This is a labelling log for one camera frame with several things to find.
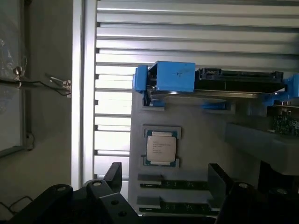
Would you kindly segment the silver CPU with green edge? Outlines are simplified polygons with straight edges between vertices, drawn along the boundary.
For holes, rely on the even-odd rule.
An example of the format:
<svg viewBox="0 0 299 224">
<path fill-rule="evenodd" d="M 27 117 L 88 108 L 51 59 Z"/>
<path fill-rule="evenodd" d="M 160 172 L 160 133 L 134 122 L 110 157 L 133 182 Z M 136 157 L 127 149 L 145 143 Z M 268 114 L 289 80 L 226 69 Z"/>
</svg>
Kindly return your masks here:
<svg viewBox="0 0 299 224">
<path fill-rule="evenodd" d="M 143 159 L 145 166 L 176 167 L 178 164 L 177 131 L 146 130 L 146 152 Z"/>
</svg>

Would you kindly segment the green RAM stick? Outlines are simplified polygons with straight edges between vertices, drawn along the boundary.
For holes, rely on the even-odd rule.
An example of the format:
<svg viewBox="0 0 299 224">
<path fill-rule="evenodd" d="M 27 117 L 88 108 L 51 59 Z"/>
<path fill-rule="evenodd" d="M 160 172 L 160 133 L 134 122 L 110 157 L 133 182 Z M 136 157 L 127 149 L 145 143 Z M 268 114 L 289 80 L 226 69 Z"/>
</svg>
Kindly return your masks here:
<svg viewBox="0 0 299 224">
<path fill-rule="evenodd" d="M 153 189 L 182 189 L 182 190 L 209 190 L 205 181 L 181 181 L 181 180 L 162 180 L 160 183 L 141 183 L 141 188 Z"/>
<path fill-rule="evenodd" d="M 220 209 L 210 208 L 206 203 L 174 203 L 160 202 L 157 208 L 141 206 L 140 212 L 171 213 L 171 214 L 199 214 L 199 215 L 217 215 Z"/>
</svg>

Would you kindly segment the grey parts rack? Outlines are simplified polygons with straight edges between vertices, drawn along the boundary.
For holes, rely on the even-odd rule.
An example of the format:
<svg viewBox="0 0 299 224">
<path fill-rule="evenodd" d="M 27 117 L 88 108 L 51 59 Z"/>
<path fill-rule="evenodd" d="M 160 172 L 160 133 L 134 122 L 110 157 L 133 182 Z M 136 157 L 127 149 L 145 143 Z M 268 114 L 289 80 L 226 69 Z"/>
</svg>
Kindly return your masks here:
<svg viewBox="0 0 299 224">
<path fill-rule="evenodd" d="M 143 205 L 157 208 L 160 202 L 206 203 L 216 206 L 210 190 L 141 188 L 141 183 L 162 180 L 205 181 L 208 165 L 218 164 L 233 180 L 258 185 L 260 164 L 265 162 L 283 175 L 299 175 L 299 137 L 275 133 L 273 117 L 288 106 L 266 107 L 260 98 L 214 101 L 201 98 L 170 97 L 158 106 L 147 105 L 144 93 L 133 92 L 128 201 L 142 216 L 212 216 L 140 212 Z M 299 118 L 299 111 L 291 111 Z M 145 166 L 145 131 L 177 131 L 176 167 Z"/>
</svg>

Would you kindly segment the green graphics card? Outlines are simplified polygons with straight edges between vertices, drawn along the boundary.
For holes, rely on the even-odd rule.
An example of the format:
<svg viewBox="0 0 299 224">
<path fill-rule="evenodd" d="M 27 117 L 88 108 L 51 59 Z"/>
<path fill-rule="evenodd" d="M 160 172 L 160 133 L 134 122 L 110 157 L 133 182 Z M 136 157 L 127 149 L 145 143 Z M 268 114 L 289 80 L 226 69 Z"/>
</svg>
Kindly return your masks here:
<svg viewBox="0 0 299 224">
<path fill-rule="evenodd" d="M 291 111 L 282 111 L 273 117 L 272 129 L 275 133 L 299 137 L 299 118 L 291 116 Z"/>
</svg>

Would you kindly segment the black hard disk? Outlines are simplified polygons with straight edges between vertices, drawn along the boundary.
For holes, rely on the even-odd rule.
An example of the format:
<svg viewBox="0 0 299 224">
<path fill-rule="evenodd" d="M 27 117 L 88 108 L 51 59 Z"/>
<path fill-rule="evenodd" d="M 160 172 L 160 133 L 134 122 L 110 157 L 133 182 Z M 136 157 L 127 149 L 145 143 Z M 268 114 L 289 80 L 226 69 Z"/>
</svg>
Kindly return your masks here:
<svg viewBox="0 0 299 224">
<path fill-rule="evenodd" d="M 225 101 L 236 98 L 260 98 L 262 95 L 273 96 L 289 90 L 282 72 L 247 72 L 222 70 L 220 68 L 200 68 L 195 71 L 194 88 L 180 90 L 171 87 L 159 90 L 158 75 L 151 75 L 144 102 L 158 106 L 170 97 L 201 98 L 214 101 Z"/>
</svg>

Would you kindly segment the metal framed clear panel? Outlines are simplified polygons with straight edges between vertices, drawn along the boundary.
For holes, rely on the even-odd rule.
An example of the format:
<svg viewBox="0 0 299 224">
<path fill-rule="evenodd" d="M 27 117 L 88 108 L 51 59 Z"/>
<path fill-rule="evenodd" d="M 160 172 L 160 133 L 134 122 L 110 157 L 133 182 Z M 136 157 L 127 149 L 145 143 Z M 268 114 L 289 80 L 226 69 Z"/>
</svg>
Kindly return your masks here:
<svg viewBox="0 0 299 224">
<path fill-rule="evenodd" d="M 25 0 L 0 0 L 0 158 L 26 149 Z"/>
</svg>

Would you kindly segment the blue disk holder block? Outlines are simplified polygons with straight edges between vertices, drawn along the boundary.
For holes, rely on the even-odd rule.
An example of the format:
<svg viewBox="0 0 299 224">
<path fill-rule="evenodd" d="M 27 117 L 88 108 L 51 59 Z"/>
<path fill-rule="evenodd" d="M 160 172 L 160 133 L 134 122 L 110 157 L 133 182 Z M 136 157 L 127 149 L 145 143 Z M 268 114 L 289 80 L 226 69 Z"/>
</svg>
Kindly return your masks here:
<svg viewBox="0 0 299 224">
<path fill-rule="evenodd" d="M 195 63 L 158 61 L 151 67 L 140 65 L 135 69 L 132 89 L 146 91 L 150 84 L 148 74 L 152 74 L 156 76 L 155 86 L 158 91 L 193 92 L 195 71 Z"/>
</svg>

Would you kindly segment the blue disk holder bracket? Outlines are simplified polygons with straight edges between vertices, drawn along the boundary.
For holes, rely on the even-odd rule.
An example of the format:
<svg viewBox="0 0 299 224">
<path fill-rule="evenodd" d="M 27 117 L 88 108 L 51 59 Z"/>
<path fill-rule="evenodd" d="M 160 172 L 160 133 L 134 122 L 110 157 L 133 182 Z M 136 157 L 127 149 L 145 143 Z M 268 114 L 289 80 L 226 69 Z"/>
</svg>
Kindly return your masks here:
<svg viewBox="0 0 299 224">
<path fill-rule="evenodd" d="M 280 91 L 277 94 L 267 96 L 264 105 L 273 106 L 275 101 L 289 101 L 299 99 L 299 73 L 284 79 L 286 85 L 285 91 Z"/>
</svg>

